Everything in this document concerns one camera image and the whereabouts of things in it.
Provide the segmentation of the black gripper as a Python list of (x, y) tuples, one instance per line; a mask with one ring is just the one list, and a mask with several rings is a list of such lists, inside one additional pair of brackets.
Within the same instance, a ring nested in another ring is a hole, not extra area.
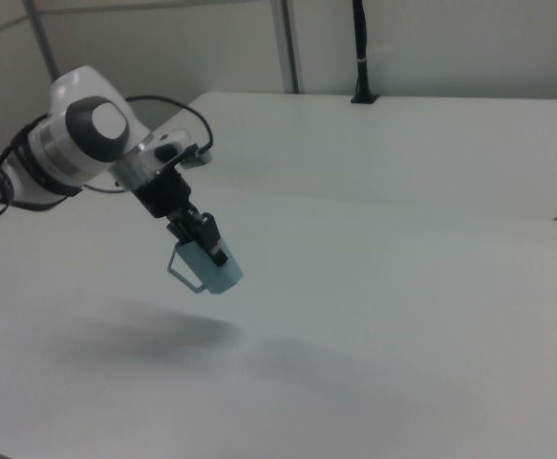
[[(173, 212), (197, 212), (191, 203), (191, 187), (182, 174), (167, 167), (152, 180), (133, 190), (133, 194), (155, 218), (169, 217)], [(208, 212), (191, 216), (176, 216), (168, 219), (167, 229), (180, 244), (197, 241), (217, 267), (228, 261), (221, 248), (221, 234), (214, 216)]]

